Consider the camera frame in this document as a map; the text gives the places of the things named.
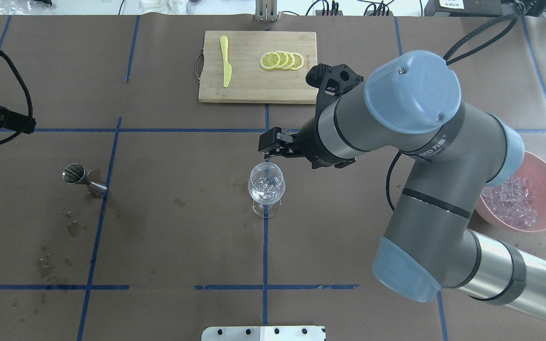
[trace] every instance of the plastic knife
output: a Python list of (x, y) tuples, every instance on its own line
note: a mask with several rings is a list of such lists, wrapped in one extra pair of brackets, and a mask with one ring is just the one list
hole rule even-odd
[(223, 52), (223, 86), (229, 86), (231, 82), (231, 73), (233, 68), (229, 64), (229, 39), (227, 36), (220, 37), (220, 49)]

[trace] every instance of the black mount hole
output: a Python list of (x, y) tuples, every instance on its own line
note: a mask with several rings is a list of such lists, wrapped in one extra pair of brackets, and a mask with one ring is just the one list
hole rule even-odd
[(344, 81), (348, 81), (350, 78), (349, 73), (347, 71), (341, 71), (340, 72), (340, 79)]

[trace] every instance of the ice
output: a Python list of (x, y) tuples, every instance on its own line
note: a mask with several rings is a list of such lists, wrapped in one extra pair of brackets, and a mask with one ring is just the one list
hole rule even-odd
[(498, 186), (482, 190), (483, 202), (505, 224), (518, 229), (531, 229), (538, 221), (537, 210), (531, 207), (537, 199), (532, 181), (512, 175)]

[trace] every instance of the metal stand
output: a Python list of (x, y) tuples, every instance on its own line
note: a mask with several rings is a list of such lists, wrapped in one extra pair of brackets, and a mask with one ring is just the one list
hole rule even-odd
[(277, 21), (277, 0), (256, 0), (256, 21)]

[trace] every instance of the cable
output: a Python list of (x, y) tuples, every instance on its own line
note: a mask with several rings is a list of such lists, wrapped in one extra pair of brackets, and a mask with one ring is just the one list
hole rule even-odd
[(119, 12), (117, 13), (117, 15), (121, 15), (121, 6), (123, 6), (125, 2), (126, 0), (121, 0), (121, 4), (119, 5)]
[(366, 14), (368, 14), (368, 9), (369, 9), (370, 6), (372, 6), (372, 5), (376, 6), (376, 4), (375, 4), (374, 2), (370, 2), (370, 5), (368, 5), (368, 6), (366, 7), (366, 9), (364, 10), (364, 16), (365, 16)]
[(385, 192), (387, 196), (387, 202), (389, 203), (389, 207), (392, 211), (395, 211), (395, 206), (393, 206), (393, 203), (391, 201), (391, 195), (389, 193), (389, 187), (391, 185), (391, 173), (393, 173), (393, 168), (395, 168), (395, 164), (397, 164), (397, 160), (399, 160), (399, 157), (401, 156), (401, 151), (398, 151), (395, 157), (393, 158), (393, 161), (391, 161), (391, 164), (389, 166), (389, 170), (387, 171), (387, 179), (386, 179), (386, 185), (385, 185)]
[(21, 131), (17, 131), (13, 133), (11, 136), (8, 136), (7, 138), (0, 140), (0, 145), (2, 145), (4, 143), (10, 142), (11, 140), (14, 140), (19, 134), (21, 134), (22, 131), (28, 128), (28, 126), (30, 125), (31, 119), (33, 118), (33, 102), (31, 101), (31, 95), (28, 93), (27, 86), (26, 84), (24, 84), (24, 81), (22, 80), (22, 77), (20, 76), (18, 69), (14, 66), (14, 63), (7, 56), (7, 54), (5, 54), (2, 50), (0, 50), (0, 57), (6, 60), (12, 73), (14, 73), (14, 76), (16, 76), (16, 79), (18, 80), (18, 82), (20, 83), (20, 86), (22, 87), (22, 91), (24, 91), (24, 96), (27, 98), (27, 106), (28, 106), (27, 125), (24, 126), (24, 128), (22, 128)]
[(313, 8), (313, 6), (315, 6), (315, 4), (316, 4), (317, 2), (320, 2), (320, 1), (323, 2), (323, 3), (325, 4), (324, 9), (321, 11), (321, 14), (322, 14), (322, 15), (323, 15), (327, 10), (328, 10), (328, 11), (330, 10), (330, 3), (328, 2), (328, 0), (317, 0), (316, 2), (313, 2), (313, 3), (311, 4), (311, 6), (309, 6), (309, 9), (307, 10), (307, 13), (306, 13), (305, 15), (309, 15), (309, 12), (310, 12), (310, 10)]
[[(518, 21), (518, 18), (520, 17), (520, 15), (517, 15), (517, 14), (511, 14), (511, 15), (505, 15), (504, 17), (498, 17), (492, 21), (489, 21), (487, 23), (485, 23), (484, 25), (481, 25), (479, 26), (478, 28), (476, 28), (475, 30), (473, 30), (473, 32), (469, 33), (468, 35), (462, 37), (461, 40), (457, 41), (449, 50), (448, 52), (446, 52), (446, 54), (444, 55), (444, 60), (446, 60), (446, 65), (450, 65), (450, 64), (453, 64), (463, 58), (466, 58), (476, 52), (479, 52), (481, 51), (482, 49), (492, 45), (493, 43), (495, 43), (496, 41), (498, 41), (499, 39), (501, 39), (501, 37), (505, 36), (507, 33), (509, 33), (509, 31), (515, 26), (515, 24), (517, 23)], [(474, 37), (476, 37), (477, 35), (479, 35), (481, 32), (487, 30), (488, 28), (491, 28), (492, 26), (498, 24), (499, 22), (503, 22), (503, 21), (507, 21), (507, 20), (511, 20), (511, 22), (509, 23), (509, 25), (507, 26), (507, 28), (505, 28), (502, 32), (500, 32), (499, 34), (497, 34), (496, 36), (494, 36), (492, 39), (488, 40), (486, 43), (483, 43), (482, 45), (479, 45), (478, 47), (476, 48), (473, 48), (473, 50), (470, 50), (469, 52), (466, 52), (465, 54), (461, 54), (460, 56), (454, 58), (454, 59), (450, 59), (450, 57), (455, 54), (455, 52), (461, 48), (461, 46), (463, 46), (467, 41), (470, 41), (471, 39), (473, 39)]]

